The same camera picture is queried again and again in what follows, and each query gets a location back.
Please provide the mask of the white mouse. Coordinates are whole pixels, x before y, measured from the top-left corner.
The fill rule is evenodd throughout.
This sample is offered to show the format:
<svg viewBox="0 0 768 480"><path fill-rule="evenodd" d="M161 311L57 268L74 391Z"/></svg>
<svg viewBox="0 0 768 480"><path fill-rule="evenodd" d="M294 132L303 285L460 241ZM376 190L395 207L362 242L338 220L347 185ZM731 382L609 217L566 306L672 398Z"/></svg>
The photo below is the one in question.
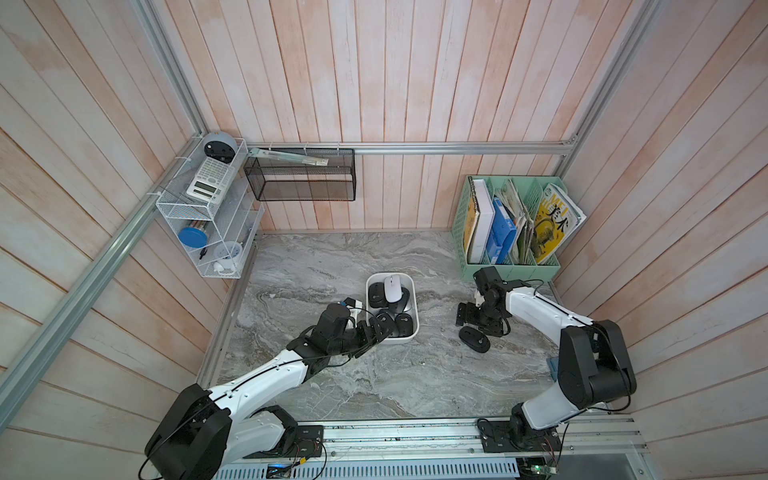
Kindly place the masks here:
<svg viewBox="0 0 768 480"><path fill-rule="evenodd" d="M397 303L403 296L400 276L392 274L387 276L382 283L384 284L385 299L388 303Z"/></svg>

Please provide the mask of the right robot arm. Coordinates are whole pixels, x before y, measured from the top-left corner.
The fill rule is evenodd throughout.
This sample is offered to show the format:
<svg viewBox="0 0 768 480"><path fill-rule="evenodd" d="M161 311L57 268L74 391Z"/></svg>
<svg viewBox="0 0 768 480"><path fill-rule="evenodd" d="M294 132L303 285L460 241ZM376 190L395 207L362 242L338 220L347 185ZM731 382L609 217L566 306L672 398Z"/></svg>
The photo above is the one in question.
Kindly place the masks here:
<svg viewBox="0 0 768 480"><path fill-rule="evenodd" d="M474 302L457 307L456 324L472 331L480 349L490 345L483 336L509 334L511 319L533 326L558 349L554 385L513 408L514 429L548 430L597 404L629 400L636 392L622 331L612 321L576 314L524 285L489 286L475 293Z"/></svg>

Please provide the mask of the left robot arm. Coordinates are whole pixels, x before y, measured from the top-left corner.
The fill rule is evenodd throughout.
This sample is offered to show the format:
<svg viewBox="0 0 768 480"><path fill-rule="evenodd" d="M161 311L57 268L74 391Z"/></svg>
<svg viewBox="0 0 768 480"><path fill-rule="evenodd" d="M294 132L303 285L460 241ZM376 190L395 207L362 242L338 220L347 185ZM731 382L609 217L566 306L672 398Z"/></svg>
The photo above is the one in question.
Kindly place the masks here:
<svg viewBox="0 0 768 480"><path fill-rule="evenodd" d="M144 463L161 479L211 479L251 454L289 454L298 424L272 400L331 367L337 356L364 355L395 330L394 321L347 301L329 304L272 360L218 386L183 389L148 440Z"/></svg>

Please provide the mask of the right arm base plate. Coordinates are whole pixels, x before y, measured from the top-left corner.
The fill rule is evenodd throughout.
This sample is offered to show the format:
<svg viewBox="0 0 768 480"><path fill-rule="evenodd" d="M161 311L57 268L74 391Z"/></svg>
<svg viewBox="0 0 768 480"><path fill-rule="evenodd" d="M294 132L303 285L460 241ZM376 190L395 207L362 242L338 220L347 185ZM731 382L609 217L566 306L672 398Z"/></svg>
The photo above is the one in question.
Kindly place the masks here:
<svg viewBox="0 0 768 480"><path fill-rule="evenodd" d="M517 418L506 421L479 418L475 425L485 453L558 453L562 445L554 428L533 430Z"/></svg>

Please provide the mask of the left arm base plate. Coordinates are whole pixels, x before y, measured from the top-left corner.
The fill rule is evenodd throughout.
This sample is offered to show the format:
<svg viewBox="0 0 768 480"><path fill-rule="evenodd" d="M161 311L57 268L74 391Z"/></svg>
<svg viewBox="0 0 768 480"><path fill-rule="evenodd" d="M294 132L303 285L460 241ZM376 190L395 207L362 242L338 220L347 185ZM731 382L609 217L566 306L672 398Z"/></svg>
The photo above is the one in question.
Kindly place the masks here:
<svg viewBox="0 0 768 480"><path fill-rule="evenodd" d="M245 459L322 457L323 440L323 426L299 425L295 428L289 428L273 449L253 452L246 455Z"/></svg>

